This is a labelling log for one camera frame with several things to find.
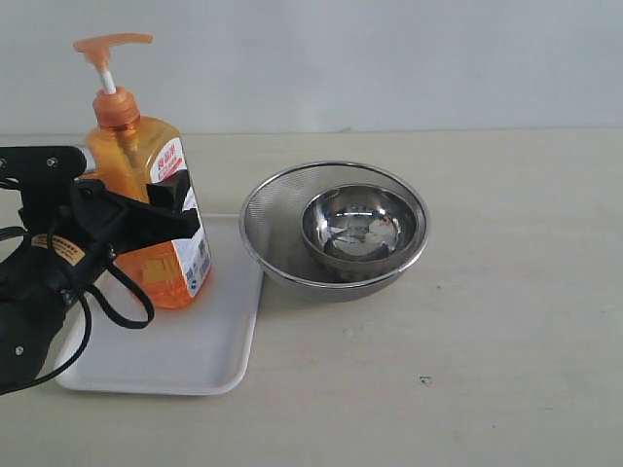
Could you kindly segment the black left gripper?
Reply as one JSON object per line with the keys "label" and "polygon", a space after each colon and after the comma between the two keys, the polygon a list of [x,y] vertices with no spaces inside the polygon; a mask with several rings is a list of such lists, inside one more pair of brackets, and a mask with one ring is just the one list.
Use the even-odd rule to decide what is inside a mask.
{"label": "black left gripper", "polygon": [[98,180],[20,177],[18,214],[25,235],[18,272],[103,272],[117,256],[181,238],[200,227],[184,210],[187,169],[146,185],[148,203],[114,194]]}

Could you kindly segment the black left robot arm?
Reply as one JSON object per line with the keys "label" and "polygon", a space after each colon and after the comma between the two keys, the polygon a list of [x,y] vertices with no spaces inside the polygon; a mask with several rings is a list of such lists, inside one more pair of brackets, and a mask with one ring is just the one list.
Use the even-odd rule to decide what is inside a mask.
{"label": "black left robot arm", "polygon": [[[1,263],[1,391],[45,383],[73,365],[92,332],[92,296],[108,318],[130,330],[147,327],[155,307],[144,288],[116,266],[129,252],[180,238],[200,226],[195,208],[183,207],[191,187],[181,170],[147,187],[141,202],[108,191],[99,180],[17,182],[22,224],[2,229],[20,237]],[[80,304],[85,332],[77,350],[46,375],[40,373],[66,315]]]}

